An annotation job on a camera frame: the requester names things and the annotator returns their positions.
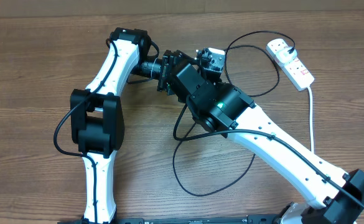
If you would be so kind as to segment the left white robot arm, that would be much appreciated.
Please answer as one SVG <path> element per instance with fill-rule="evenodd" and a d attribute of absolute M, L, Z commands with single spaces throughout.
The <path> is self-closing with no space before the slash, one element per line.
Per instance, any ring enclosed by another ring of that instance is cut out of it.
<path fill-rule="evenodd" d="M 145 81 L 161 79 L 166 63 L 150 56 L 154 42 L 147 32 L 117 28 L 106 44 L 108 55 L 96 77 L 70 96 L 72 141 L 86 173 L 86 208 L 79 223 L 114 223 L 114 162 L 124 138 L 120 96 L 130 74 Z"/>

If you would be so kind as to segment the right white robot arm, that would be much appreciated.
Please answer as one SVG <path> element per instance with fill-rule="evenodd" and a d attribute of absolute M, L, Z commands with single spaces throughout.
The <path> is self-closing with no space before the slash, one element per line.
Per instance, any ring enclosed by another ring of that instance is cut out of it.
<path fill-rule="evenodd" d="M 276 125 L 252 98 L 229 83 L 213 83 L 203 68 L 181 61 L 169 88 L 206 132 L 241 144 L 281 174 L 303 196 L 275 223 L 354 223 L 364 210 L 364 172 L 345 172 L 306 149 Z"/>

